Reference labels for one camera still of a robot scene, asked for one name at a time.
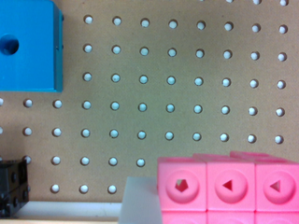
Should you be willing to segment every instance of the black object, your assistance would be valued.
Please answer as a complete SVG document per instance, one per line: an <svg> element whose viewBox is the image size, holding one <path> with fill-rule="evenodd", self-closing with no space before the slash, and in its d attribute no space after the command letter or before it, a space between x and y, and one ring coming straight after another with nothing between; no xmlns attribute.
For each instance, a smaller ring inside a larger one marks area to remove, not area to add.
<svg viewBox="0 0 299 224"><path fill-rule="evenodd" d="M0 161L0 218L12 217L29 201L26 161Z"/></svg>

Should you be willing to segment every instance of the pink linking cube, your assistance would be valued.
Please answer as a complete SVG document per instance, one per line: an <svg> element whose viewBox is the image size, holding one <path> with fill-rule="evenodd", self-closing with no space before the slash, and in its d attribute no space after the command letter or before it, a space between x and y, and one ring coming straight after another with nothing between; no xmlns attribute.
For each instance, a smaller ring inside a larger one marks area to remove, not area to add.
<svg viewBox="0 0 299 224"><path fill-rule="evenodd" d="M255 224L299 224L299 213L263 213L255 214Z"/></svg>
<svg viewBox="0 0 299 224"><path fill-rule="evenodd" d="M194 158L158 158L162 211L206 211L206 164Z"/></svg>
<svg viewBox="0 0 299 224"><path fill-rule="evenodd" d="M254 212L214 212L208 211L208 224L254 224Z"/></svg>
<svg viewBox="0 0 299 224"><path fill-rule="evenodd" d="M207 210L254 211L254 163L223 155L193 154L206 163Z"/></svg>
<svg viewBox="0 0 299 224"><path fill-rule="evenodd" d="M255 163L256 211L299 211L299 163L248 152L231 156Z"/></svg>
<svg viewBox="0 0 299 224"><path fill-rule="evenodd" d="M163 224L206 224L206 212L162 212Z"/></svg>

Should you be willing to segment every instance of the hole in blue block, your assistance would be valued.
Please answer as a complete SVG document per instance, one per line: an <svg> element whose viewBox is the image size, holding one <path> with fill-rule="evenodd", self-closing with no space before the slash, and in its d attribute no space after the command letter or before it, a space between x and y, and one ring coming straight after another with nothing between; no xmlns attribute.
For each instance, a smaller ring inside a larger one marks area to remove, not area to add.
<svg viewBox="0 0 299 224"><path fill-rule="evenodd" d="M19 49L19 40L14 35L3 35L0 39L0 51L5 55L15 54Z"/></svg>

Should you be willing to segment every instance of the brown pegboard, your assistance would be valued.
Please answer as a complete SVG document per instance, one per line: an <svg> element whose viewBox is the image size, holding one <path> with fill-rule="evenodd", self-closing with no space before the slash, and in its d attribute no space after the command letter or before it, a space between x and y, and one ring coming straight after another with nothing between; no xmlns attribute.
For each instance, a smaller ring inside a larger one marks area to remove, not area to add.
<svg viewBox="0 0 299 224"><path fill-rule="evenodd" d="M32 158L29 168L30 199L33 201L120 202L127 176L156 175L156 159L160 156L191 156L194 152L228 154L230 150L268 152L276 156L299 161L297 96L298 88L298 34L297 15L299 2L291 1L282 7L278 0L263 0L260 5L252 1L134 1L134 0L64 0L56 1L64 13L64 92L31 93L1 92L4 100L0 106L0 155L4 160L18 159L24 155ZM93 16L93 23L83 18ZM121 18L121 25L112 23ZM140 21L148 18L150 25L143 28ZM169 21L176 20L178 27L170 29ZM196 24L205 21L206 28ZM234 24L226 31L224 24ZM259 33L252 25L259 23ZM288 32L278 29L285 24ZM93 51L85 53L83 46L91 44ZM111 48L121 47L115 55ZM149 49L141 56L142 47ZM167 51L177 50L176 57ZM203 49L205 56L195 56ZM225 50L233 57L223 58ZM259 51L260 59L253 61L250 54ZM288 56L278 60L280 52ZM93 79L83 80L90 72ZM121 81L113 83L111 76L119 74ZM149 82L140 84L139 77L147 75ZM176 84L166 83L169 76ZM204 84L195 86L194 80L202 77ZM230 87L222 80L230 78ZM252 79L259 86L250 86ZM279 80L286 88L277 87ZM25 99L33 106L26 108ZM63 106L55 109L52 102L60 99ZM82 108L84 101L92 108ZM112 111L110 104L119 102L120 109ZM146 112L138 111L146 103ZM166 105L173 104L175 112L168 113ZM193 108L201 105L203 111L195 114ZM221 113L224 105L230 106L228 115ZM258 109L256 116L249 108ZM278 117L276 110L283 107L285 115ZM30 127L31 136L24 136L23 128ZM51 132L60 128L62 135ZM83 138L82 129L91 136ZM112 139L109 132L119 131ZM145 131L144 140L137 138ZM164 135L174 133L172 141ZM200 133L202 139L193 141L192 135ZM229 141L220 140L222 133ZM257 141L248 142L254 134ZM275 137L282 135L284 142L276 144ZM51 158L59 156L59 165ZM90 164L82 166L86 156ZM118 165L108 164L111 157ZM143 158L146 165L136 166ZM57 194L50 192L53 184L60 186ZM78 189L86 184L87 194ZM107 188L117 187L110 195Z"/></svg>

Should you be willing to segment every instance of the blue cube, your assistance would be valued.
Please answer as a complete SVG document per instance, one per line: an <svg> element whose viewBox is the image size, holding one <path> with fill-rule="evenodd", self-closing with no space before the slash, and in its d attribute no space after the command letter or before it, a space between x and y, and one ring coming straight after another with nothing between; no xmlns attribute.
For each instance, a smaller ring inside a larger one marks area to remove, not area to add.
<svg viewBox="0 0 299 224"><path fill-rule="evenodd" d="M63 90L63 19L50 0L0 0L0 91Z"/></svg>

